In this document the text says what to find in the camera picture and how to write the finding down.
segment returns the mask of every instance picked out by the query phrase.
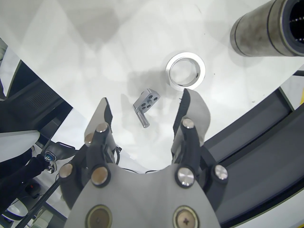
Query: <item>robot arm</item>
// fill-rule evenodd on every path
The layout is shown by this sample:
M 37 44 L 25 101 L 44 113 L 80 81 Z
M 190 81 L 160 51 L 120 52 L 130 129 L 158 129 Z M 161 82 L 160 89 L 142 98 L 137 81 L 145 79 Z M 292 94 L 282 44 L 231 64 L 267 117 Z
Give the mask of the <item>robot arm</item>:
M 210 113 L 201 96 L 184 90 L 174 123 L 172 165 L 135 174 L 114 161 L 112 114 L 103 98 L 85 132 L 85 145 L 59 171 L 70 227 L 219 228 L 215 210 L 226 169 L 203 146 Z

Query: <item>yellow stripe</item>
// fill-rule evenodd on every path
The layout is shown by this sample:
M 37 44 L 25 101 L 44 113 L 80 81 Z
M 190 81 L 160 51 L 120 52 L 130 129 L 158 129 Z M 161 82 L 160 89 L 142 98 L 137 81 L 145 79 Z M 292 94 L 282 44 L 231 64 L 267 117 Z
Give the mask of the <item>yellow stripe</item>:
M 300 105 L 301 105 L 302 103 L 304 103 L 304 88 L 303 88 L 303 92 L 302 92 L 302 99 L 301 99 Z

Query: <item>metal cylinder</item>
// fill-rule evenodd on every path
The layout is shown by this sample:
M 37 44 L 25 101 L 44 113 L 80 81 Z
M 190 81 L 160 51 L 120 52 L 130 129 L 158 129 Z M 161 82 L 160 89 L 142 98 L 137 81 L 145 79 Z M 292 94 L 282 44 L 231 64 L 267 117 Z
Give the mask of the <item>metal cylinder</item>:
M 304 0 L 271 0 L 232 27 L 233 49 L 246 57 L 304 56 Z
M 136 109 L 135 113 L 136 113 L 138 119 L 140 120 L 142 126 L 144 128 L 148 128 L 150 126 L 150 123 L 148 122 L 148 119 L 145 117 L 145 115 L 143 114 L 143 112 L 140 111 L 140 110 L 138 110 L 138 109 Z

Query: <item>cylindrical metal sleeve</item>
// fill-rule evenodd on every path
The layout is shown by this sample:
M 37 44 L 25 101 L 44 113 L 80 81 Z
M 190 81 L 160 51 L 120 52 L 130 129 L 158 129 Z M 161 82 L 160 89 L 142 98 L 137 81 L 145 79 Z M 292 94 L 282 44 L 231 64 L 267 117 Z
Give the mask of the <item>cylindrical metal sleeve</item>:
M 230 33 L 233 49 L 248 57 L 304 56 L 304 44 L 290 30 L 292 8 L 299 1 L 271 0 L 239 18 Z

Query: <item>white table surface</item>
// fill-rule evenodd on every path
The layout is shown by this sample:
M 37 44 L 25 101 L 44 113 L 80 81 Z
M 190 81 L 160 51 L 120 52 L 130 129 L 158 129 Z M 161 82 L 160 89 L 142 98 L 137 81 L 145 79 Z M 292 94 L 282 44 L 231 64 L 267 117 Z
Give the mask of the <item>white table surface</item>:
M 165 84 L 177 52 L 205 62 L 196 89 L 211 112 L 206 139 L 262 101 L 302 64 L 301 57 L 244 58 L 229 44 L 233 23 L 269 0 L 0 0 L 0 37 L 88 120 L 111 106 L 115 141 L 148 169 L 171 163 L 181 94 Z M 160 100 L 143 129 L 132 105 L 145 88 Z

